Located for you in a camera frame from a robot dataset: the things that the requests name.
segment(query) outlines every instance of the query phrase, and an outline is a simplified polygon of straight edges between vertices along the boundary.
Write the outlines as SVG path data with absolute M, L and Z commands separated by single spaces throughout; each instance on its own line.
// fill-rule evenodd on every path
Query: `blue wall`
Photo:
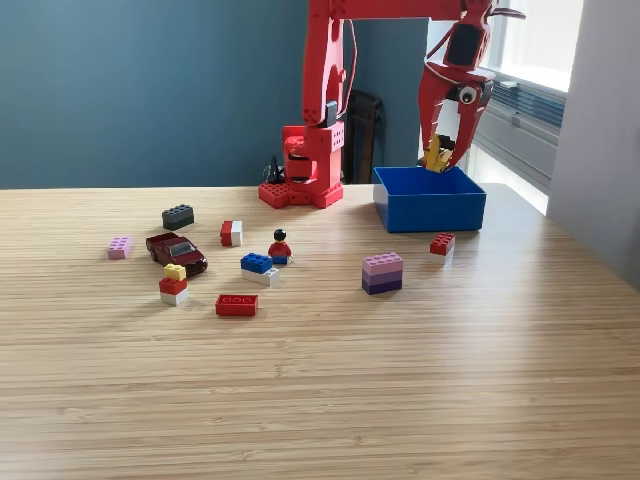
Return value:
M 2 0 L 0 188 L 257 184 L 302 0 Z
M 384 166 L 415 166 L 420 138 L 418 90 L 427 47 L 427 20 L 361 21 L 357 22 L 356 33 L 355 86 L 380 97 L 385 107 Z M 376 155 L 376 165 L 380 162 Z

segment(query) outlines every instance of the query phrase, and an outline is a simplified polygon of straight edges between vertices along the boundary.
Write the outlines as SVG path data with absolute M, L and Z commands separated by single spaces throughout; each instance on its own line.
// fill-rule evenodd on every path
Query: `light pink lego brick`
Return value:
M 111 260 L 127 258 L 131 250 L 131 237 L 116 237 L 107 249 L 107 255 Z
M 404 261 L 396 252 L 367 257 L 362 261 L 362 270 L 369 275 L 397 272 L 404 268 Z

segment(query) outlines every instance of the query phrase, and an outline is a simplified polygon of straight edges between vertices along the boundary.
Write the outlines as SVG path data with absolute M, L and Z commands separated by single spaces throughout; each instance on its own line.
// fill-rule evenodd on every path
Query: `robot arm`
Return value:
M 522 17 L 496 8 L 499 0 L 309 0 L 303 73 L 304 126 L 282 132 L 285 180 L 261 185 L 260 198 L 276 208 L 288 204 L 326 208 L 342 198 L 340 184 L 344 123 L 355 75 L 354 19 L 426 18 L 456 23 L 437 48 L 449 40 L 444 62 L 427 55 L 418 96 L 427 168 L 453 167 L 471 145 L 478 122 L 491 98 L 493 74 L 478 69 L 489 42 L 492 15 Z M 351 80 L 343 65 L 344 23 L 354 37 Z M 346 100 L 344 90 L 347 88 Z M 460 127 L 455 142 L 435 134 L 444 100 L 458 103 Z
M 487 19 L 493 15 L 524 17 L 514 10 L 496 8 L 497 1 L 310 0 L 303 87 L 305 125 L 326 125 L 326 106 L 329 102 L 337 103 L 338 112 L 343 113 L 345 110 L 343 103 L 348 102 L 349 91 L 347 90 L 347 100 L 343 102 L 346 82 L 342 47 L 345 20 L 426 17 L 432 20 L 454 20 L 457 23 L 428 55 L 430 57 L 449 40 L 444 62 L 436 63 L 425 59 L 419 104 L 423 143 L 427 148 L 426 153 L 429 153 L 444 100 L 458 102 L 461 121 L 453 154 L 448 157 L 445 165 L 432 166 L 441 171 L 456 165 L 468 150 L 480 117 L 491 98 L 494 76 L 478 69 L 490 38 Z

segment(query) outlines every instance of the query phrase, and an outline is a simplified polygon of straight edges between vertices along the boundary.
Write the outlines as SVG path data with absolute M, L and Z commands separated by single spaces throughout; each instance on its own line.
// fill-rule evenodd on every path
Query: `dark red toy car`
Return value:
M 188 276 L 202 273 L 208 266 L 207 259 L 196 246 L 175 233 L 163 233 L 147 238 L 147 250 L 154 262 L 162 266 L 169 263 L 182 265 L 187 270 Z

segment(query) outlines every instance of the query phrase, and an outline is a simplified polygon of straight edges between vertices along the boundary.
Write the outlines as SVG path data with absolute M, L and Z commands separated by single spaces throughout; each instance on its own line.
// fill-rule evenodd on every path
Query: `black chair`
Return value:
M 376 139 L 383 152 L 385 126 L 382 100 L 375 95 L 353 90 L 347 108 L 343 183 L 371 183 Z

